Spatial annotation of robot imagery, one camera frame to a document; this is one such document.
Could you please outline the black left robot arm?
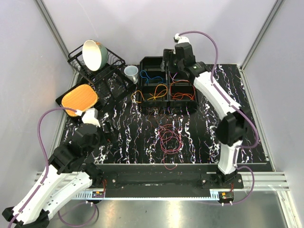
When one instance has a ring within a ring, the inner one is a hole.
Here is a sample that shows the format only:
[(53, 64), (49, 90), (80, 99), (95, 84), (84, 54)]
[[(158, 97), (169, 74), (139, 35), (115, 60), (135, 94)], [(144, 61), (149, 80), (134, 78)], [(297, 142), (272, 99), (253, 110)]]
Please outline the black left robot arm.
[(14, 207), (2, 216), (18, 228), (45, 228), (59, 210), (79, 192), (105, 188), (104, 172), (94, 163), (85, 163), (101, 145), (116, 144), (119, 131), (110, 122), (82, 123), (69, 142), (58, 146), (47, 161), (38, 181)]

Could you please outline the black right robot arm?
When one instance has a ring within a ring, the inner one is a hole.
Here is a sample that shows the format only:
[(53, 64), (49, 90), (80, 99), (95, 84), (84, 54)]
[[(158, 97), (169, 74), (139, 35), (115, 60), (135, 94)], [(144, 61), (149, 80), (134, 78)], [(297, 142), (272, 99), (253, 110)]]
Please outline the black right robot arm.
[(164, 49), (163, 66), (179, 74), (200, 91), (214, 107), (220, 122), (215, 135), (221, 143), (220, 160), (212, 180), (227, 188), (237, 178), (236, 159), (248, 130), (248, 109), (242, 108), (219, 85), (204, 62), (198, 62), (190, 43), (180, 43), (174, 49)]

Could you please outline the white measuring cup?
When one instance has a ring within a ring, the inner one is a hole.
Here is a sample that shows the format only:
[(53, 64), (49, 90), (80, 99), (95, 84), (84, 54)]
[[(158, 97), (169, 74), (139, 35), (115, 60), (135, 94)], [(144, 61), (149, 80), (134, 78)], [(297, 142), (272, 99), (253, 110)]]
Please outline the white measuring cup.
[(124, 69), (125, 76), (130, 79), (134, 84), (138, 82), (138, 67), (137, 66), (127, 66)]

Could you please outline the white and green bowl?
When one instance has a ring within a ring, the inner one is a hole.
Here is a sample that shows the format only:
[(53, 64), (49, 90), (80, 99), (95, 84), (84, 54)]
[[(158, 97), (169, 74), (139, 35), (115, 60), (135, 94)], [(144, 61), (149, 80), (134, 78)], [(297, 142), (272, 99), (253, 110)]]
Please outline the white and green bowl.
[(83, 61), (91, 71), (102, 69), (108, 61), (108, 50), (100, 42), (87, 40), (82, 47)]

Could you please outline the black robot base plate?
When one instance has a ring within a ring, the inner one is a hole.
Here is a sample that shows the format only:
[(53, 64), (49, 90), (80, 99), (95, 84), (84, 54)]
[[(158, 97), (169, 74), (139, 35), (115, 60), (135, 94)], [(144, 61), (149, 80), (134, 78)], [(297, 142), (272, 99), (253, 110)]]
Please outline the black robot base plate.
[(242, 190), (241, 174), (220, 174), (215, 164), (100, 164), (107, 200), (214, 199), (212, 190)]

